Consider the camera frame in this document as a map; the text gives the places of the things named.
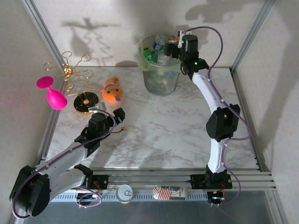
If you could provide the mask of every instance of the gold wire tree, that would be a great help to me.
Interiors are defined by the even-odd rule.
[[[65,58],[66,63],[62,64],[62,69],[59,67],[54,66],[54,64],[52,62],[47,62],[46,64],[43,65],[43,69],[49,71],[50,69],[56,68],[61,70],[61,75],[57,75],[56,77],[64,77],[64,85],[63,88],[64,90],[67,91],[67,95],[68,96],[72,96],[72,95],[76,95],[78,94],[81,97],[81,93],[79,92],[73,92],[73,89],[75,87],[74,81],[72,80],[72,76],[75,76],[77,80],[82,81],[83,83],[81,83],[81,86],[88,88],[89,90],[94,90],[93,87],[89,86],[89,84],[91,83],[90,81],[88,81],[89,78],[91,78],[94,75],[94,72],[90,69],[87,69],[85,71],[76,71],[76,67],[79,65],[80,62],[88,62],[91,60],[91,56],[86,54],[83,55],[81,57],[81,60],[77,62],[77,64],[75,66],[71,66],[69,65],[69,60],[68,58],[70,58],[72,56],[72,53],[70,51],[65,51],[64,53],[61,54],[61,56],[63,58]]]

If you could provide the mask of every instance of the clear plastic bucket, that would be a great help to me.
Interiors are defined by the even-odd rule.
[[[178,84],[180,74],[180,61],[171,58],[166,66],[158,65],[153,61],[148,61],[143,52],[144,46],[147,45],[151,52],[154,52],[153,42],[156,35],[146,37],[139,44],[138,67],[143,71],[145,88],[156,96],[166,96],[171,94]],[[168,35],[163,35],[165,43],[168,42]]]

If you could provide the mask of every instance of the marble surface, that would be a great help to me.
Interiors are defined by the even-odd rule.
[[[176,90],[166,97],[150,94],[138,68],[91,67],[95,93],[108,77],[117,75],[124,90],[122,108],[126,113],[121,133],[111,134],[99,149],[81,163],[91,168],[205,168],[211,142],[205,125],[210,117],[208,105],[199,89],[187,76],[180,75]],[[214,69],[214,81],[233,102],[238,102],[229,69]],[[47,158],[67,148],[80,135],[91,114],[73,108],[75,96],[60,112]],[[246,135],[239,123],[234,137]],[[250,141],[232,142],[227,165],[231,168],[256,168]]]

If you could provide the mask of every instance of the water bottle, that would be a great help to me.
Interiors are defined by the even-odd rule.
[[[155,41],[153,43],[153,49],[155,50],[161,50],[162,47],[164,46],[165,42],[164,42],[164,38],[162,34],[158,34],[155,37]]]

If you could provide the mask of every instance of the can lid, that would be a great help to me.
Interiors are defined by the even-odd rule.
[[[128,203],[133,197],[133,190],[129,185],[121,185],[116,191],[116,197],[121,203]]]

